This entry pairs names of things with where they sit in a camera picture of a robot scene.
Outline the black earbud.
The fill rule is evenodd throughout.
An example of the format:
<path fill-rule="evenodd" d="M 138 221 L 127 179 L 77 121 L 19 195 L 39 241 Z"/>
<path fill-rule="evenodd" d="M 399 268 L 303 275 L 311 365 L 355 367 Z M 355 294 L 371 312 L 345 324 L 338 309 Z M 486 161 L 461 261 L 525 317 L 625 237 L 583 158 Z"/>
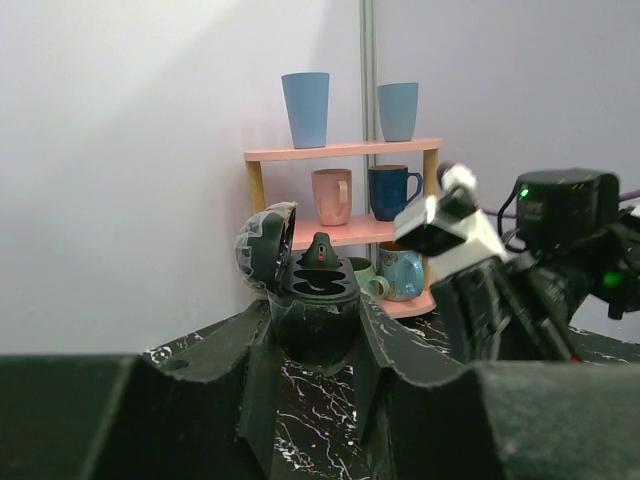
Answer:
<path fill-rule="evenodd" d="M 341 262 L 331 247 L 325 232 L 316 232 L 309 248 L 301 255 L 298 264 L 304 269 L 337 270 Z"/>

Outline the black earbud charging case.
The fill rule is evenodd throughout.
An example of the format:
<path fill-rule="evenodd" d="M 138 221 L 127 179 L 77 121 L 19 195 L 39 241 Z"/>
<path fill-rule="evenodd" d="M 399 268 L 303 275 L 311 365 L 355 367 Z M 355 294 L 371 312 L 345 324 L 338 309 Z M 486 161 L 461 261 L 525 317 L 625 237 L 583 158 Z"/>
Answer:
<path fill-rule="evenodd" d="M 293 252 L 297 204 L 280 202 L 251 216 L 236 236 L 236 262 L 246 284 L 266 296 L 275 339 L 286 356 L 328 374 L 356 341 L 360 286 L 348 259 L 337 270 L 304 269 Z"/>

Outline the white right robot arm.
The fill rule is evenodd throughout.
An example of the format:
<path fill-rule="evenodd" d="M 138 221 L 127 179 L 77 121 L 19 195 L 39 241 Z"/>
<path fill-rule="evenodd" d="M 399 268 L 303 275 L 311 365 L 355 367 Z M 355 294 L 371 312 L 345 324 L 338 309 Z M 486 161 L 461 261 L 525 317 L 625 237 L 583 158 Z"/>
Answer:
<path fill-rule="evenodd" d="M 615 175 L 580 169 L 523 174 L 508 200 L 511 235 L 492 228 L 466 185 L 437 207 L 464 213 L 470 231 L 429 260 L 454 356 L 579 363 L 569 324 L 588 296 L 613 320 L 639 308 L 639 211 L 620 208 Z M 509 247 L 511 236 L 523 251 Z"/>

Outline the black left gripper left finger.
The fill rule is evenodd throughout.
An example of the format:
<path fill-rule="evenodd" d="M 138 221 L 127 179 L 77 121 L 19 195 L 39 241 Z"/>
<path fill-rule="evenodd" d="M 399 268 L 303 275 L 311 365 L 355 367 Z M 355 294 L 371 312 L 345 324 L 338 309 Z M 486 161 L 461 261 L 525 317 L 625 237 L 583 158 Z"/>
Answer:
<path fill-rule="evenodd" d="M 278 351 L 256 301 L 154 363 L 141 355 L 1 360 L 5 479 L 266 479 Z"/>

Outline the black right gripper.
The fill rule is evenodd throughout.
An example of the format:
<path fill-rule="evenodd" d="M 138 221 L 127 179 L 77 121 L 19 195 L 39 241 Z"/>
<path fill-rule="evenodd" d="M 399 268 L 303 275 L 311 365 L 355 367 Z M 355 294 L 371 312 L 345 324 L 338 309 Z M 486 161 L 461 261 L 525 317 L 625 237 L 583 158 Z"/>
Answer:
<path fill-rule="evenodd" d="M 493 256 L 436 281 L 431 292 L 456 359 L 578 363 L 569 323 L 580 306 L 580 262 Z"/>

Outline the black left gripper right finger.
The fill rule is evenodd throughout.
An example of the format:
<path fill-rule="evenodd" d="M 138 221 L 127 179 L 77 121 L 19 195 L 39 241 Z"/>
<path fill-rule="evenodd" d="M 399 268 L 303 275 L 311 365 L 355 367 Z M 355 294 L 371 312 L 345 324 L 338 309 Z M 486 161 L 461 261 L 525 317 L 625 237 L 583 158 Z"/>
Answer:
<path fill-rule="evenodd" d="M 377 479 L 635 479 L 635 364 L 462 364 L 369 295 L 353 356 L 357 432 Z"/>

